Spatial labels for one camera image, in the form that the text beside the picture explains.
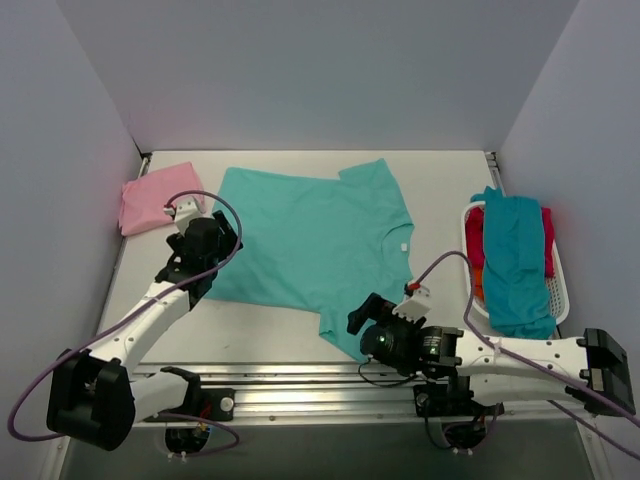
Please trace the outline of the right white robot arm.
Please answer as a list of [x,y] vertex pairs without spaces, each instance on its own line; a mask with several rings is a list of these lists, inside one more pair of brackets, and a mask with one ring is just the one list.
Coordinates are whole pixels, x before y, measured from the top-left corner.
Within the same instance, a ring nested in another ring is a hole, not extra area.
[[636,413],[624,348],[606,331],[535,340],[427,325],[426,305],[412,293],[395,304],[372,293],[348,315],[361,353],[406,377],[446,379],[444,400],[455,412],[513,398],[573,400],[594,415]]

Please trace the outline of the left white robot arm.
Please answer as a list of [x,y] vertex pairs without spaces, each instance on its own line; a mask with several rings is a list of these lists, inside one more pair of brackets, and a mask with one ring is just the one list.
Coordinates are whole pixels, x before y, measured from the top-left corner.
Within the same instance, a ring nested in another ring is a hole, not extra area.
[[234,394],[204,391],[198,374],[175,366],[141,380],[132,375],[148,351],[211,289],[218,269],[241,249],[222,211],[180,217],[168,237],[172,254],[121,327],[78,352],[64,351],[52,374],[47,427],[106,451],[119,447],[142,421],[196,421],[191,433],[172,435],[177,450],[199,449],[204,428],[233,417]]

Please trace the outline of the mint green t-shirt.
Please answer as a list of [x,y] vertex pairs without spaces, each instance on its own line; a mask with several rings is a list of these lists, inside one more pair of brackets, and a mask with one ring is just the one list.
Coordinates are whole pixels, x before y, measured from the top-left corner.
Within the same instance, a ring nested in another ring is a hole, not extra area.
[[317,313],[320,337],[363,361],[348,314],[371,293],[400,302],[412,278],[414,224],[386,161],[338,179],[230,168],[218,194],[241,220],[243,247],[208,298]]

